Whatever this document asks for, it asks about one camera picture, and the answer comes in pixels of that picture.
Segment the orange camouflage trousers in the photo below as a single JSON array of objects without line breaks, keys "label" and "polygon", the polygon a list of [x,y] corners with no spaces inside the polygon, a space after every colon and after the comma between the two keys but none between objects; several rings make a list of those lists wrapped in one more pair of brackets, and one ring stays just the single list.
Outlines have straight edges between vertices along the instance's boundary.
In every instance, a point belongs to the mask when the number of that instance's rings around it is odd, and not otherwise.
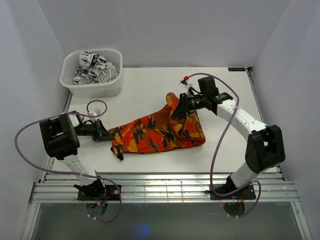
[{"label": "orange camouflage trousers", "polygon": [[172,92],[157,112],[109,129],[113,136],[110,150],[121,161],[124,154],[154,154],[202,146],[206,142],[197,113],[172,118],[179,98]]}]

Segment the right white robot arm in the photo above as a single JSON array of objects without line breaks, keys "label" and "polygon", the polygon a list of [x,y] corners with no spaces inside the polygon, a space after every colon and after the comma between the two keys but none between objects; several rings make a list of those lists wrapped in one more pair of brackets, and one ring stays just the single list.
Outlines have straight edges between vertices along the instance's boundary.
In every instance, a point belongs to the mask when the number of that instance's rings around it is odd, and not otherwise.
[{"label": "right white robot arm", "polygon": [[198,82],[199,90],[193,89],[189,76],[185,76],[180,85],[186,89],[180,94],[177,108],[172,114],[175,119],[190,116],[200,109],[207,109],[227,121],[217,143],[219,148],[229,127],[234,127],[246,140],[244,163],[229,175],[225,184],[218,188],[211,186],[209,193],[219,198],[237,199],[244,188],[266,170],[275,167],[286,159],[282,130],[279,126],[267,125],[243,110],[240,98],[235,91],[231,94],[220,93],[215,81],[219,78],[202,73]]}]

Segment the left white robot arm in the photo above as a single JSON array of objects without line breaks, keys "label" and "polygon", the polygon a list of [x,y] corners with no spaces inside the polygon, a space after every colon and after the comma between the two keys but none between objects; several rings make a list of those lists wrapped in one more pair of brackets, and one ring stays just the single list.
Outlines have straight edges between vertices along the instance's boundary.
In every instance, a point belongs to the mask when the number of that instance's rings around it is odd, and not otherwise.
[{"label": "left white robot arm", "polygon": [[100,119],[89,119],[76,111],[61,114],[53,119],[39,123],[43,145],[49,157],[64,163],[71,172],[79,173],[76,177],[79,184],[76,189],[89,199],[100,200],[106,195],[106,187],[97,172],[88,167],[80,158],[79,137],[91,137],[94,142],[105,142],[113,139]]}]

